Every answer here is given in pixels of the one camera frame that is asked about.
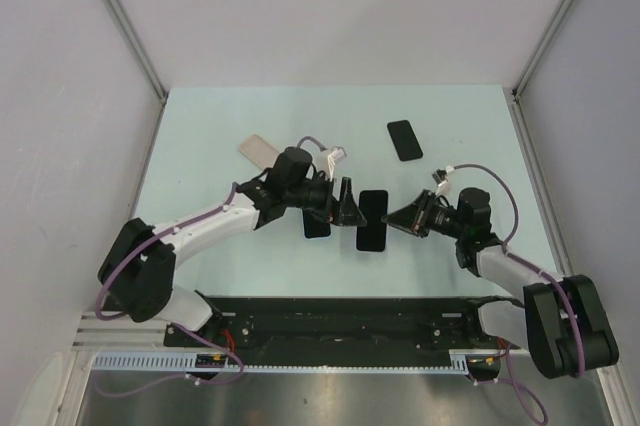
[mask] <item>robotic arm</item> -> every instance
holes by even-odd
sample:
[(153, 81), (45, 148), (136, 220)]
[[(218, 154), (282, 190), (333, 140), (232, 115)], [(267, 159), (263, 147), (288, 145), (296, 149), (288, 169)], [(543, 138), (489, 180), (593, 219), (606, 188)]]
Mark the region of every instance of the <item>robotic arm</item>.
[(350, 178), (342, 178), (339, 199), (333, 197), (333, 166), (345, 156), (342, 148), (332, 148), (316, 158), (316, 165), (307, 151), (290, 147), (273, 168), (234, 184), (227, 200), (213, 209), (156, 226), (140, 218), (127, 222), (98, 273), (103, 290), (135, 322), (160, 318), (199, 330), (219, 311), (199, 293), (173, 284), (175, 269), (194, 254), (259, 229), (290, 207), (335, 226), (366, 225)]
[(593, 282), (582, 275), (563, 278), (512, 253), (491, 231), (489, 200), (489, 193), (467, 188), (453, 208), (423, 190), (383, 221), (419, 238), (434, 230), (456, 239), (459, 266), (515, 298), (479, 309), (483, 331), (528, 349), (547, 378), (615, 364), (618, 347)]

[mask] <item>shiny metal floor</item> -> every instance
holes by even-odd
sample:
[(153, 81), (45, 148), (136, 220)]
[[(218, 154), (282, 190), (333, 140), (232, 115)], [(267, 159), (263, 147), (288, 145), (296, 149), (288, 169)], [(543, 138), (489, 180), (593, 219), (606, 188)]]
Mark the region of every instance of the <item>shiny metal floor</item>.
[[(542, 400), (550, 425), (612, 425), (597, 376), (549, 381), (526, 357), (518, 379)], [(451, 426), (532, 425), (511, 387), (474, 387), (463, 376), (399, 374), (260, 374), (229, 386), (174, 380), (125, 399), (125, 391), (165, 373), (94, 372), (78, 426)]]

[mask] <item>table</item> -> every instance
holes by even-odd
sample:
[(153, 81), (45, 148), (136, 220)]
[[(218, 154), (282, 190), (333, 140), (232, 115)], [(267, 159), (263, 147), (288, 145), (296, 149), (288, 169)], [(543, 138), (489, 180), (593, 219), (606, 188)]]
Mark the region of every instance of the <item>table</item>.
[[(398, 160), (386, 124), (408, 119), (424, 157)], [(386, 189), (389, 210), (434, 189), (431, 172), (480, 163), (511, 187), (521, 212), (512, 246), (554, 268), (502, 88), (469, 86), (349, 86), (272, 88), (175, 88), (144, 179), (136, 215), (158, 223), (206, 208), (225, 198), (233, 181), (259, 171), (239, 151), (251, 134), (281, 150), (313, 135), (343, 146), (348, 158), (339, 176), (353, 179), (354, 193)], [(477, 186), (491, 193), (494, 230), (505, 237), (513, 222), (506, 194), (480, 171), (453, 177), (458, 192)], [(176, 274), (183, 287), (218, 296), (421, 297), (504, 294), (461, 270), (454, 242), (432, 233), (418, 239), (389, 229), (384, 253), (355, 248), (355, 228), (333, 228), (331, 237), (306, 240), (302, 215), (289, 210), (251, 234), (233, 237), (187, 261)]]

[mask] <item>light blue table surface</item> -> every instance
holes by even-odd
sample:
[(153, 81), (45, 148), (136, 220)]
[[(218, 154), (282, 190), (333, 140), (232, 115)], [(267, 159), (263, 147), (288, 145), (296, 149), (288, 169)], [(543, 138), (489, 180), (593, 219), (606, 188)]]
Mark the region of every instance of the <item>light blue table surface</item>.
[[(408, 119), (424, 157), (400, 162), (386, 124)], [(136, 214), (148, 223), (185, 216), (224, 199), (232, 181), (259, 171), (239, 151), (251, 134), (284, 149), (305, 135), (343, 146), (348, 158), (339, 176), (353, 179), (354, 193), (389, 192), (389, 210), (434, 189), (431, 171), (480, 163), (512, 188), (521, 225), (512, 246), (555, 268), (538, 206), (502, 88), (474, 86), (353, 86), (172, 89), (144, 180)], [(488, 175), (460, 171), (449, 195), (477, 186), (491, 193), (492, 222), (504, 238), (513, 212)], [(355, 248), (354, 228), (333, 228), (326, 239), (306, 240), (302, 215), (283, 218), (235, 236), (187, 261), (180, 285), (221, 296), (480, 296), (503, 294), (497, 286), (461, 270), (454, 241), (432, 233), (418, 239), (388, 230), (384, 253)]]

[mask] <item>wall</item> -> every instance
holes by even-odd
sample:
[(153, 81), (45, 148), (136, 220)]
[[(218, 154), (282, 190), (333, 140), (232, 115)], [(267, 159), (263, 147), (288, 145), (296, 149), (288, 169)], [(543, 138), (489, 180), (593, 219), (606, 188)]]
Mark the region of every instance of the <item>wall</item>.
[(640, 0), (578, 0), (523, 96), (577, 271), (600, 291), (640, 391)]
[(123, 0), (168, 86), (512, 86), (559, 0)]
[(159, 104), (101, 0), (0, 0), (0, 424), (67, 351)]

